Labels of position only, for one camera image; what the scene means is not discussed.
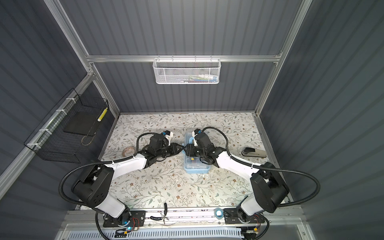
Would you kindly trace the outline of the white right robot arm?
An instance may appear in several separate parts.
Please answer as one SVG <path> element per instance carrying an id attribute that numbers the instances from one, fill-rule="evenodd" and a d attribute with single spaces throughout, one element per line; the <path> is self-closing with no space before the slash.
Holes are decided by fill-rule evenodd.
<path id="1" fill-rule="evenodd" d="M 211 129 L 219 132 L 226 140 L 226 146 L 216 147 L 211 142 L 205 130 Z M 321 184 L 314 176 L 297 170 L 276 168 L 272 163 L 256 164 L 242 159 L 230 153 L 229 140 L 227 136 L 214 127 L 195 129 L 191 132 L 193 142 L 185 148 L 185 153 L 189 157 L 198 157 L 205 165 L 215 166 L 227 170 L 243 178 L 252 187 L 252 193 L 246 196 L 236 207 L 238 219 L 246 223 L 253 215 L 268 212 L 274 213 L 277 208 L 289 207 L 306 203 L 317 196 L 321 189 Z M 283 179 L 281 173 L 300 175 L 312 180 L 316 188 L 300 200 L 284 203 L 283 200 L 290 193 L 288 184 Z"/>

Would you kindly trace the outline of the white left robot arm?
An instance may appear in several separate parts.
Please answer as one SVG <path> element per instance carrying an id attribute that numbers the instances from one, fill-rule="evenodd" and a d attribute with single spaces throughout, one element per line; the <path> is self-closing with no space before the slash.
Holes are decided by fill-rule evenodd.
<path id="1" fill-rule="evenodd" d="M 137 138 L 135 153 L 129 157 L 109 162 L 94 162 L 77 167 L 68 172 L 60 181 L 59 195 L 65 201 L 94 209 L 118 221 L 125 227 L 132 220 L 129 207 L 110 193 L 110 185 L 116 178 L 136 170 L 143 170 L 153 164 L 181 153 L 185 147 L 172 143 L 173 133 L 165 131 L 144 133 Z M 76 171 L 83 169 L 74 182 L 71 192 L 78 201 L 71 199 L 64 192 L 64 183 Z"/>

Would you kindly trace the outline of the light blue plastic tool box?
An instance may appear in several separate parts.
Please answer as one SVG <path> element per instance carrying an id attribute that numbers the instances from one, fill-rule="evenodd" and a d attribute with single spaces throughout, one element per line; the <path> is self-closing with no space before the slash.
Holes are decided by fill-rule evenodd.
<path id="1" fill-rule="evenodd" d="M 211 167 L 200 168 L 200 169 L 189 169 L 184 167 L 184 169 L 187 174 L 207 174 L 210 171 Z"/>

